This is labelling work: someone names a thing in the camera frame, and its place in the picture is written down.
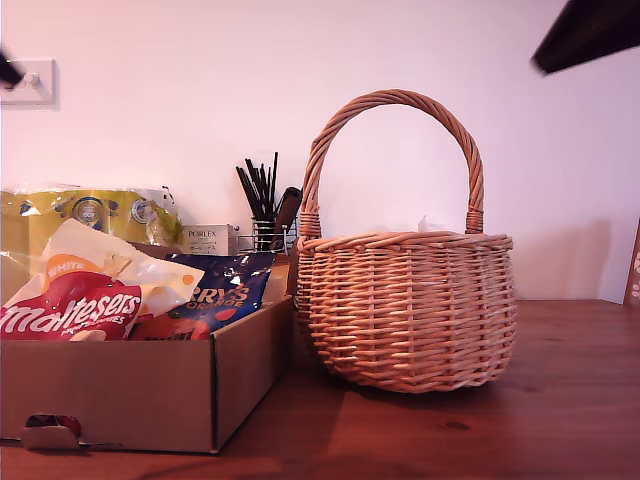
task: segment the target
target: red snack bag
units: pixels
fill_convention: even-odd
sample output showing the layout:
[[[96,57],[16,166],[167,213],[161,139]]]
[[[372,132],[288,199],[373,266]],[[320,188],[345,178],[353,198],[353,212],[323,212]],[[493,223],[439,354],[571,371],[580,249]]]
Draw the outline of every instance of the red snack bag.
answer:
[[[136,319],[187,302],[203,272],[68,220],[42,267],[0,310],[0,339],[121,340]]]

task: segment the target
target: black utensil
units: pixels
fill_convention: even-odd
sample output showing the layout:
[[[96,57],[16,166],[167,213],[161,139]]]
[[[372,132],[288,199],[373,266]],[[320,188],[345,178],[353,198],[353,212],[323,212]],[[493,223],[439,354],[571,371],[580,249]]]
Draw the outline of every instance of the black utensil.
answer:
[[[269,245],[270,250],[280,250],[284,246],[284,237],[291,229],[301,203],[302,192],[299,189],[289,187],[285,190],[280,200],[278,216],[273,230],[273,240]]]

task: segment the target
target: blue candy bag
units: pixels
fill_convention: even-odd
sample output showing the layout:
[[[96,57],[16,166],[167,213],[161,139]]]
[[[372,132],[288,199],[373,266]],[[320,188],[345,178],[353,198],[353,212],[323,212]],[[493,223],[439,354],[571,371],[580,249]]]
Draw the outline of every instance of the blue candy bag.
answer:
[[[238,256],[170,254],[165,260],[203,270],[191,300],[166,315],[142,322],[132,340],[195,340],[255,312],[271,273],[275,254]]]

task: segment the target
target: candy wrapper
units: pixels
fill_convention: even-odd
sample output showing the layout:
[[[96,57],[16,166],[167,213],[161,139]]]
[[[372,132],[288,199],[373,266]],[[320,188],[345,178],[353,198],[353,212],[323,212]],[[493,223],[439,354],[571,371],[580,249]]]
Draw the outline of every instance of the candy wrapper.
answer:
[[[204,270],[191,299],[165,315],[136,325],[133,340],[207,339],[211,332],[258,310],[275,259],[273,253],[239,256],[169,255],[167,260]]]
[[[0,339],[126,339],[137,319],[187,302],[203,276],[76,220],[51,236],[38,265],[2,307]]]

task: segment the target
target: wooden surface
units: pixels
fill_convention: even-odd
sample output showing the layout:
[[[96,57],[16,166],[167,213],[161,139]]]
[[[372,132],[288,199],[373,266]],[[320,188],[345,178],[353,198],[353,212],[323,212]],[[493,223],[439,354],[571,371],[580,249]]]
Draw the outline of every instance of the wooden surface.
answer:
[[[2,480],[640,478],[640,310],[520,303],[505,375],[448,393],[354,387],[299,366],[218,457],[5,446],[1,460]]]

